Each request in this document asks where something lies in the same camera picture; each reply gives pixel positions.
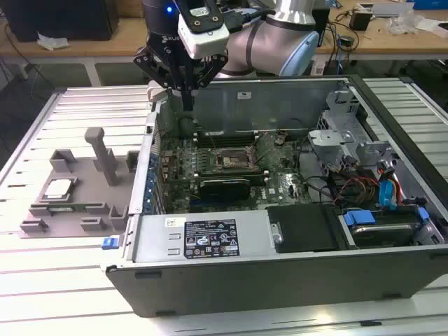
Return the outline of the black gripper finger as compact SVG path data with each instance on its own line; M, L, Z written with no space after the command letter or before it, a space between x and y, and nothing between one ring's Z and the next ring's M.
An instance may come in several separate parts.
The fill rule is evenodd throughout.
M185 76L181 73L180 63L175 57L173 48L163 47L162 56L159 57L154 50L145 46L134 56L134 63L162 88L177 91L181 97L183 110L188 110Z
M205 88L228 63L228 56L215 54L187 63L187 111L194 106L193 92Z

